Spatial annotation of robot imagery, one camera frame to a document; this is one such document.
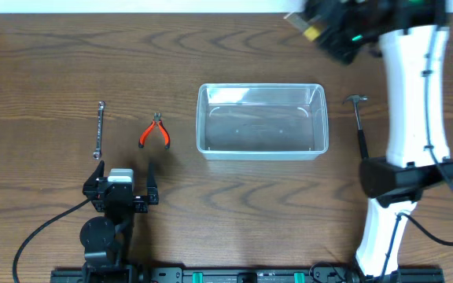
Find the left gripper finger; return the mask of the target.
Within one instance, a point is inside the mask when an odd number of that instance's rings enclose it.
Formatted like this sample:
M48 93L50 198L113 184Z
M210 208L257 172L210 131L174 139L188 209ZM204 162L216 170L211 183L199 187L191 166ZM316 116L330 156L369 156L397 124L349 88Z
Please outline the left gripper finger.
M101 160L97 165L94 172L90 177L84 182L85 189L96 189L98 186L98 180L104 177L105 162Z
M148 166L147 178L146 178L146 189L147 189L147 193L149 195L158 194L157 182L156 182L155 174L154 174L154 166L152 163L149 163L149 166Z

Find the claw hammer black handle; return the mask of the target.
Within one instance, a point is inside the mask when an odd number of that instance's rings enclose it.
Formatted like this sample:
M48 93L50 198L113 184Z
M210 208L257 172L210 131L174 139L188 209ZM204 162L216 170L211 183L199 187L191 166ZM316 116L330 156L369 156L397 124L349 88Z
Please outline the claw hammer black handle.
M368 153L368 149L367 149L366 137L364 134L361 117L359 114L359 103L361 101L367 101L367 100L368 100L367 96L358 95L358 94L350 95L344 99L344 103L346 101L350 101L354 107L355 118L356 118L357 129L358 129L357 134L358 134L359 152L360 152L360 156L362 159L367 159L369 157L369 153Z

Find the yellow black screwdriver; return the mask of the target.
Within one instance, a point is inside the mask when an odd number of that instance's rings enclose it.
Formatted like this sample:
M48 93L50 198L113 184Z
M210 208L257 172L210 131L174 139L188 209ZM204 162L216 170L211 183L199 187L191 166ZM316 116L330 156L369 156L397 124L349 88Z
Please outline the yellow black screwdriver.
M311 25L299 13L288 13L284 16L284 19L310 42L314 42L322 34L319 27Z

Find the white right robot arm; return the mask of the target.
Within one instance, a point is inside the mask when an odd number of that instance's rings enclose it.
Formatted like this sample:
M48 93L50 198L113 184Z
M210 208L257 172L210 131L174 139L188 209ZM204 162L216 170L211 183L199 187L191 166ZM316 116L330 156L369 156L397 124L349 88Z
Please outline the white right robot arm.
M359 179L368 199L363 238L350 282L440 282L435 268L405 270L397 253L425 190L453 189L444 131L442 79L449 36L447 4L438 0L308 1L304 35L350 64L363 46L384 61L389 141L383 157L363 157Z

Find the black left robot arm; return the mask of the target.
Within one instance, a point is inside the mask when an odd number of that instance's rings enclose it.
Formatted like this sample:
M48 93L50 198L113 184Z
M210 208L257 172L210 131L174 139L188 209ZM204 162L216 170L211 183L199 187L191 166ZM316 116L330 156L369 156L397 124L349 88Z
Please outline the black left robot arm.
M114 168L104 176L101 161L84 182L82 193L101 215L87 221L80 231L85 260L92 267L118 267L127 255L134 216L159 204L153 165L148 166L146 194L134 193L134 171Z

